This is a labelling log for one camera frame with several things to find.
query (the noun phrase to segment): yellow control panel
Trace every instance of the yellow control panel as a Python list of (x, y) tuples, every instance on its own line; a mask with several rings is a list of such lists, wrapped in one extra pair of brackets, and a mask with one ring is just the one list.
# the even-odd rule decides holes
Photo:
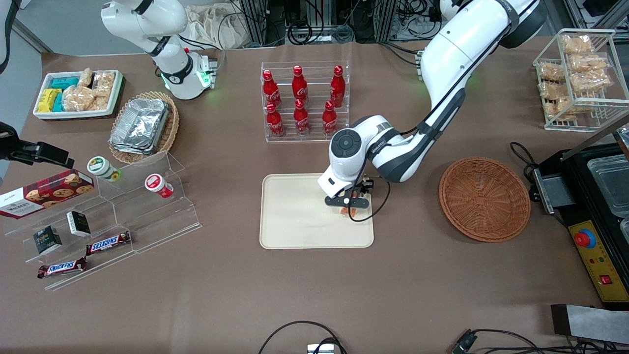
[(591, 220), (568, 227), (596, 291), (604, 302), (627, 302), (629, 294)]

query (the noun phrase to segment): wire basket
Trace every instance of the wire basket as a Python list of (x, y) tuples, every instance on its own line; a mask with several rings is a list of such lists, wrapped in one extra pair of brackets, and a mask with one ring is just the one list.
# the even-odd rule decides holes
[[(537, 73), (538, 85), (541, 85), (541, 68), (544, 63), (560, 65), (564, 72), (567, 88), (567, 96), (561, 111), (549, 112), (546, 107), (555, 103), (548, 100), (540, 93), (542, 108), (545, 110), (544, 129), (547, 130), (571, 130), (575, 132), (594, 132), (614, 119), (623, 116), (629, 111), (629, 91), (620, 68), (618, 54), (612, 36), (614, 30), (579, 30), (564, 28), (546, 45), (540, 55), (533, 61)], [(567, 54), (562, 46), (562, 36), (587, 35), (591, 41), (592, 52), (605, 55), (610, 67), (606, 68), (609, 78), (615, 83), (609, 88), (597, 91), (575, 92), (571, 84), (571, 76), (578, 74), (573, 72), (569, 62), (570, 54)]]
[(516, 237), (531, 216), (524, 183), (505, 165), (484, 157), (448, 167), (439, 184), (439, 201), (452, 225), (483, 242)]
[[(157, 145), (157, 150), (155, 151), (155, 154), (158, 152), (170, 150), (170, 148), (172, 147), (172, 144), (175, 142), (177, 129), (179, 129), (179, 112), (177, 111), (177, 107), (175, 106), (175, 103), (172, 101), (172, 98), (170, 98), (168, 95), (161, 92), (151, 91), (151, 92), (146, 92), (146, 93), (140, 93), (139, 95), (127, 101), (125, 105), (122, 107), (122, 109), (118, 112), (118, 116), (116, 117), (116, 121), (114, 122), (113, 127), (111, 128), (111, 131), (113, 132), (114, 129), (116, 128), (116, 124), (118, 124), (118, 121), (120, 120), (120, 116), (122, 116), (122, 113), (125, 111), (125, 108), (129, 104), (129, 102), (131, 102), (132, 100), (136, 98), (145, 98), (147, 100), (162, 100), (162, 101), (168, 102), (170, 109), (168, 111), (168, 116), (166, 118), (167, 121), (166, 121), (166, 124), (164, 125), (164, 131), (162, 132), (162, 136), (159, 140), (159, 144)], [(116, 158), (116, 160), (121, 161), (123, 163), (127, 163), (127, 164), (136, 163), (142, 159), (145, 159), (148, 156), (151, 156), (151, 155), (132, 154), (130, 152), (118, 151), (114, 149), (113, 146), (111, 146), (111, 144), (109, 145), (109, 150), (111, 151), (111, 154)]]

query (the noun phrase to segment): switch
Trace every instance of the switch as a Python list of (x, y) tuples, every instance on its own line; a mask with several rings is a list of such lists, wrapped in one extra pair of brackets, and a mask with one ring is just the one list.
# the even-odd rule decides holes
[(594, 248), (596, 246), (596, 237), (592, 231), (588, 229), (581, 229), (574, 235), (574, 242), (585, 248)]
[(607, 285), (611, 284), (611, 278), (609, 275), (601, 275), (601, 284)]

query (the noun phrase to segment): white tray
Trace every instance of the white tray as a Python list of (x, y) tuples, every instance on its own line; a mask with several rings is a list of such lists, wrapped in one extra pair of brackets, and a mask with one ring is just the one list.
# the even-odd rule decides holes
[(77, 119), (95, 119), (97, 117), (108, 116), (114, 112), (116, 108), (116, 103), (118, 101), (118, 93), (120, 93), (120, 87), (122, 86), (123, 75), (118, 70), (98, 70), (104, 72), (113, 72), (116, 74), (114, 78), (114, 85), (111, 89), (111, 94), (109, 96), (109, 102), (107, 103), (107, 108), (104, 110), (98, 111), (81, 111), (81, 112), (38, 112), (37, 106), (39, 104), (40, 99), (42, 98), (43, 90), (50, 87), (50, 81), (52, 79), (56, 79), (58, 77), (80, 77), (81, 71), (68, 71), (68, 72), (53, 72), (50, 74), (46, 74), (43, 79), (43, 84), (40, 87), (40, 91), (37, 94), (37, 100), (35, 101), (35, 106), (33, 107), (33, 115), (41, 120), (77, 120)]
[[(270, 174), (262, 182), (260, 245), (266, 249), (366, 248), (374, 242), (373, 219), (354, 222), (329, 207), (320, 173)], [(356, 219), (371, 215), (358, 209)]]

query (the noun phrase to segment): snickers bar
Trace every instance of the snickers bar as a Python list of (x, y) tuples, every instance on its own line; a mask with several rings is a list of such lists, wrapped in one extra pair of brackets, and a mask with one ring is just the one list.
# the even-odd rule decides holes
[(52, 277), (59, 274), (77, 273), (87, 269), (87, 260), (85, 257), (72, 261), (65, 262), (57, 265), (43, 265), (37, 271), (37, 277), (39, 279)]
[(131, 242), (131, 234), (128, 231), (123, 232), (121, 234), (118, 234), (114, 237), (110, 237), (108, 239), (104, 239), (95, 244), (88, 244), (86, 246), (87, 250), (85, 252), (85, 255), (89, 256), (90, 254), (104, 251), (106, 249), (112, 248), (119, 244), (124, 244), (124, 243), (129, 243), (129, 242)]

